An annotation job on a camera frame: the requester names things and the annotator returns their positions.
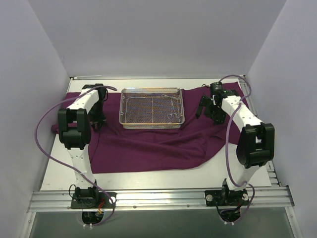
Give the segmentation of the purple surgical drape cloth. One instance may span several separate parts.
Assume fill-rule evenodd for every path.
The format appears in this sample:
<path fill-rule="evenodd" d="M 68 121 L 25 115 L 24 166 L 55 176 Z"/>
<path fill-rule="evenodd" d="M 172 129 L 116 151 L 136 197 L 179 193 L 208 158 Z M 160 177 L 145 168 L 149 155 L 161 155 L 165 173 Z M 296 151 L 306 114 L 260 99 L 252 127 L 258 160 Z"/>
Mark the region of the purple surgical drape cloth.
<path fill-rule="evenodd" d="M 192 169 L 207 162 L 225 145 L 227 123 L 215 125 L 195 117 L 199 100 L 210 95 L 207 87 L 183 90 L 185 122 L 179 129 L 124 129 L 119 123 L 120 93 L 104 104 L 107 121 L 92 132 L 89 158 L 92 172 L 124 173 Z"/>

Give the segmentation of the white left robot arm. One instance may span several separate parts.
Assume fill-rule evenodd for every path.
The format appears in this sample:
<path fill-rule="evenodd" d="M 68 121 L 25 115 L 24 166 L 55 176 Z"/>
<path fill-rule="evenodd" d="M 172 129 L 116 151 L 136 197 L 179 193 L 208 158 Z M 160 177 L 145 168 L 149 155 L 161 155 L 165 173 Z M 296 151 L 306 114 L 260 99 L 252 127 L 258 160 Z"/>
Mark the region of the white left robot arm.
<path fill-rule="evenodd" d="M 103 106 L 107 89 L 102 84 L 84 85 L 80 97 L 57 113 L 59 140 L 65 146 L 75 170 L 74 200 L 89 208 L 99 204 L 97 181 L 89 159 L 92 131 L 99 131 L 106 121 Z"/>

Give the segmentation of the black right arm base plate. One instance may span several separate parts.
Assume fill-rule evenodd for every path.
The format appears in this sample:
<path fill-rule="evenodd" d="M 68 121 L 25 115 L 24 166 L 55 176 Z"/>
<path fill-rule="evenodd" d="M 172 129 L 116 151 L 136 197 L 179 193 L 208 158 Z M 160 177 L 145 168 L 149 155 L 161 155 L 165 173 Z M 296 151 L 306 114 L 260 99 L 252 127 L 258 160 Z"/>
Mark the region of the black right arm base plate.
<path fill-rule="evenodd" d="M 224 191 L 224 190 L 205 190 L 205 201 L 208 207 L 215 206 L 240 206 L 247 205 L 249 196 L 246 190 Z"/>

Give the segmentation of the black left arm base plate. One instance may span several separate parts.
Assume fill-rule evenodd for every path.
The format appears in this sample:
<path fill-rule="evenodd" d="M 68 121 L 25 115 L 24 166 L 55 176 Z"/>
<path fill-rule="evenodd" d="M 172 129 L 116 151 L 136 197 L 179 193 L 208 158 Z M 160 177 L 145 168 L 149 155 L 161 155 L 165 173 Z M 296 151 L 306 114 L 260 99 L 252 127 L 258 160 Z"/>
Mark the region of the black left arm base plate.
<path fill-rule="evenodd" d="M 113 208 L 115 207 L 116 193 L 110 192 L 109 195 L 112 201 L 102 192 L 94 191 L 89 193 L 87 191 L 81 190 L 73 194 L 73 199 L 71 201 L 71 209 L 97 209 L 100 204 L 103 204 L 101 208 Z"/>

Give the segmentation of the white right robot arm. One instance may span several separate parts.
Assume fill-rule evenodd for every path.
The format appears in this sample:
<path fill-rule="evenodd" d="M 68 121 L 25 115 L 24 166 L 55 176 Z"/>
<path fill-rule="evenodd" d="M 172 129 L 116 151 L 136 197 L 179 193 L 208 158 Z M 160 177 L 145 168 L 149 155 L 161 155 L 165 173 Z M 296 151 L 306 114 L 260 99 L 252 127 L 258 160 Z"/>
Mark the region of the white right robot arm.
<path fill-rule="evenodd" d="M 224 180 L 220 199 L 230 205 L 238 198 L 238 191 L 249 185 L 254 173 L 274 158 L 275 129 L 271 123 L 258 119 L 244 104 L 236 90 L 225 90 L 223 84 L 212 83 L 209 86 L 210 96 L 203 95 L 200 99 L 195 116 L 204 114 L 213 120 L 215 125 L 223 124 L 229 119 L 225 142 L 229 142 L 232 124 L 235 124 L 240 137 L 236 148 L 236 156 L 240 165 L 230 168 L 229 155 L 225 155 L 228 178 Z"/>

